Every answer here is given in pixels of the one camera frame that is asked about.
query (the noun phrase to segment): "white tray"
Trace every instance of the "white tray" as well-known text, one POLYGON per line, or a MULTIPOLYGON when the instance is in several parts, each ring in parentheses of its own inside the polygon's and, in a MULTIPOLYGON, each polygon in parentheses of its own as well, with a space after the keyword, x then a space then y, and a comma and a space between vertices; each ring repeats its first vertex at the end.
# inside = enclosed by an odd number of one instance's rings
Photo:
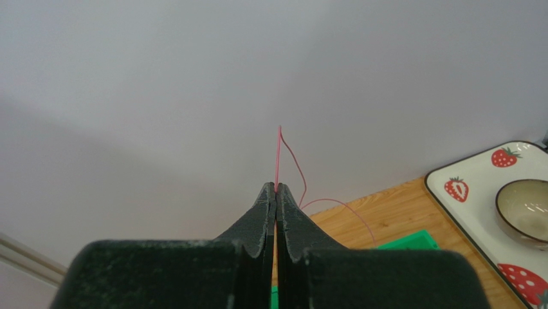
POLYGON ((534 144, 508 142, 428 173, 425 184, 516 295, 530 308, 536 308, 539 301, 531 300, 530 291, 548 286, 548 252, 512 240, 498 227, 495 216, 498 190, 509 182, 528 178, 548 180, 548 154, 534 144), (502 167, 495 166, 492 156, 502 148, 509 148, 521 158, 499 157, 498 152, 494 160, 502 167), (456 177, 463 183, 448 184, 450 178, 456 177))

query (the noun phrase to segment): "bowl rim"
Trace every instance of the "bowl rim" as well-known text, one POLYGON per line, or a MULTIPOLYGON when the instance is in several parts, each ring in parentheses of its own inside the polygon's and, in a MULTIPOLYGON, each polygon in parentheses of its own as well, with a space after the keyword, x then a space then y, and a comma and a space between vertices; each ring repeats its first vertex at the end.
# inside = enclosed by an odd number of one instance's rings
POLYGON ((513 183, 516 183, 516 182, 530 182, 530 181, 534 181, 534 182, 543 182, 543 183, 546 183, 548 184, 548 182, 546 180, 542 180, 542 179, 533 179, 533 178, 527 178, 527 179, 518 179, 518 180, 514 180, 513 182, 509 182, 505 185, 503 185, 497 192, 497 196, 495 197, 495 205, 497 206, 497 212, 499 214, 499 216, 504 220, 504 223, 506 223, 508 226, 510 226, 512 229, 516 230, 518 233, 520 233, 521 235, 524 235, 524 236, 527 236, 528 238, 531 238, 531 239, 534 239, 536 241, 539 241, 541 243, 548 243, 548 240, 544 240, 544 239, 540 239, 540 238, 536 238, 534 236, 531 236, 525 232, 522 232, 520 229, 518 229, 517 227, 515 227, 514 225, 512 225, 512 223, 508 222, 508 220, 506 219, 506 217, 502 214, 502 212, 500 211, 500 207, 498 206, 498 196, 499 194, 502 192, 502 190, 504 190, 504 188, 506 188, 507 186, 513 184, 513 183))

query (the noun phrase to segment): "tray rim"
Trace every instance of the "tray rim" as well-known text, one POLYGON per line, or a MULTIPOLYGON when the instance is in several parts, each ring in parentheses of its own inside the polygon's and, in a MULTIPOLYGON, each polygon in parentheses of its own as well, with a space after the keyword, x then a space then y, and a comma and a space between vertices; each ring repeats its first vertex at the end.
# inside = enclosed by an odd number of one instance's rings
POLYGON ((508 142, 504 142, 502 144, 499 144, 499 145, 496 145, 496 146, 493 146, 493 147, 490 147, 486 150, 483 150, 483 151, 480 151, 478 153, 475 153, 475 154, 472 154, 470 156, 467 156, 465 158, 462 158, 460 160, 457 160, 457 161, 454 161, 452 163, 449 163, 449 164, 446 164, 444 166, 441 166, 441 167, 438 167, 436 169, 433 169, 432 171, 428 172, 428 174, 426 174, 425 176, 425 180, 424 180, 424 184, 425 184, 425 187, 426 187, 426 190, 428 191, 429 195, 436 201, 436 203, 438 205, 441 206, 441 208, 443 209, 443 211, 449 216, 449 218, 451 218, 451 221, 453 221, 453 223, 459 228, 459 230, 466 236, 466 238, 468 239, 468 241, 470 241, 470 243, 474 246, 474 248, 476 250, 478 250, 478 252, 480 252, 480 254, 482 255, 483 259, 489 263, 489 265, 491 266, 491 268, 497 273, 497 275, 499 276, 499 278, 501 278, 505 283, 506 283, 506 286, 508 286, 510 288, 510 290, 512 290, 514 292, 514 294, 519 298, 519 300, 522 301, 522 303, 525 304, 526 307, 530 308, 530 309, 533 309, 533 307, 529 304, 529 302, 527 300, 525 300, 525 298, 523 296, 521 296, 520 292, 514 288, 512 286, 512 284, 510 283, 510 281, 508 281, 506 279, 506 277, 504 277, 504 275, 502 274, 502 272, 498 269, 498 267, 493 263, 493 261, 487 256, 487 254, 478 246, 478 244, 474 241, 474 239, 468 234, 468 232, 466 232, 466 230, 462 227, 462 225, 455 219, 455 217, 451 214, 451 212, 445 207, 445 205, 443 205, 443 203, 438 200, 437 196, 432 192, 432 190, 430 189, 430 187, 428 186, 428 177, 434 173, 434 172, 437 172, 439 171, 440 169, 444 169, 446 167, 449 167, 451 165, 455 165, 457 163, 460 163, 461 161, 464 161, 464 160, 467 160, 467 159, 470 159, 474 156, 477 156, 477 155, 481 155, 483 153, 487 153, 489 151, 492 151, 494 148, 498 148, 502 145, 506 145, 508 143, 525 143, 525 144, 529 144, 529 145, 533 145, 537 148, 539 148, 544 154, 548 155, 548 153, 546 152, 546 149, 540 147, 539 145, 535 144, 535 143, 532 143, 532 142, 528 142, 528 141, 525 141, 525 140, 509 140, 508 142))

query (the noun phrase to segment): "wire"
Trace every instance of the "wire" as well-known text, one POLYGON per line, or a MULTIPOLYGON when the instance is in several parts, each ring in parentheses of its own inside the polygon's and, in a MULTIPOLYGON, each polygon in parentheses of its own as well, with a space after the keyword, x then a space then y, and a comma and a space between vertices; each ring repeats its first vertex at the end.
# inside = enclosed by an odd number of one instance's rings
POLYGON ((318 200, 313 200, 313 201, 307 203, 306 205, 304 205, 303 207, 301 207, 302 201, 304 200, 304 196, 305 196, 306 190, 307 190, 306 179, 304 178, 304 174, 303 174, 303 172, 302 172, 302 170, 301 170, 301 168, 300 168, 300 166, 297 162, 297 158, 296 158, 295 154, 293 153, 293 150, 291 150, 291 147, 288 145, 286 140, 284 140, 284 135, 282 134, 282 126, 278 126, 278 149, 277 149, 277 154, 276 154, 276 176, 275 176, 275 183, 274 183, 274 192, 278 192, 278 175, 279 175, 279 167, 280 167, 280 140, 284 143, 286 148, 289 150, 289 153, 291 153, 291 156, 293 157, 293 161, 295 162, 295 165, 297 166, 298 172, 300 173, 300 176, 302 178, 302 182, 304 183, 304 191, 303 191, 303 193, 300 197, 298 207, 300 209, 305 209, 305 207, 307 207, 308 205, 310 205, 312 203, 315 203, 317 201, 334 201, 336 203, 344 205, 354 215, 356 215, 356 217, 358 217, 361 220, 361 222, 367 227, 367 230, 369 231, 369 234, 371 235, 371 239, 373 240, 373 244, 374 244, 375 247, 377 247, 377 241, 375 239, 375 235, 373 235, 373 231, 371 231, 371 228, 369 227, 367 222, 365 222, 365 220, 354 209, 350 208, 350 206, 348 206, 346 203, 343 203, 342 201, 334 200, 332 198, 320 198, 318 200))
POLYGON ((284 145, 286 146, 286 148, 289 150, 289 153, 291 153, 291 156, 293 157, 293 161, 295 161, 295 165, 297 166, 297 169, 298 169, 298 172, 300 173, 300 176, 302 178, 302 182, 304 183, 304 191, 300 197, 300 201, 298 203, 298 206, 300 208, 300 205, 302 204, 302 200, 304 200, 304 195, 306 194, 306 179, 304 179, 304 174, 302 173, 302 170, 300 169, 300 166, 297 162, 297 158, 295 157, 295 154, 293 153, 293 150, 291 150, 290 146, 288 145, 288 143, 286 143, 286 140, 284 140, 284 135, 282 134, 282 127, 280 126, 280 136, 282 138, 282 142, 284 143, 284 145))
POLYGON ((348 204, 343 203, 342 201, 334 200, 332 198, 319 198, 317 200, 313 200, 313 201, 310 201, 310 202, 306 203, 301 209, 305 209, 308 205, 310 205, 312 203, 316 203, 317 201, 334 201, 336 203, 344 205, 344 207, 346 207, 353 214, 355 214, 356 217, 358 217, 361 220, 361 222, 367 227, 367 230, 369 230, 369 234, 371 235, 371 239, 373 240, 373 245, 375 246, 375 248, 377 247, 377 240, 375 239, 375 235, 373 235, 373 231, 371 231, 371 228, 369 227, 369 224, 367 224, 367 222, 365 222, 365 220, 354 209, 352 209, 350 206, 348 206, 348 204))
POLYGON ((278 126, 278 149, 276 150, 276 174, 274 175, 274 193, 278 193, 278 175, 280 172, 280 141, 281 140, 282 140, 282 126, 278 126))

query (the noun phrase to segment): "ceramic bowl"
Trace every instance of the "ceramic bowl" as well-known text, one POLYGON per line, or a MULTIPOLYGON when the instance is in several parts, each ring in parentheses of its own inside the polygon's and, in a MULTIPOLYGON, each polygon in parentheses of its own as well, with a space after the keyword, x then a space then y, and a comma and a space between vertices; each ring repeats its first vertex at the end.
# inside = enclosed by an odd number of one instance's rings
POLYGON ((499 227, 515 241, 548 250, 548 182, 524 179, 507 183, 496 198, 499 227))

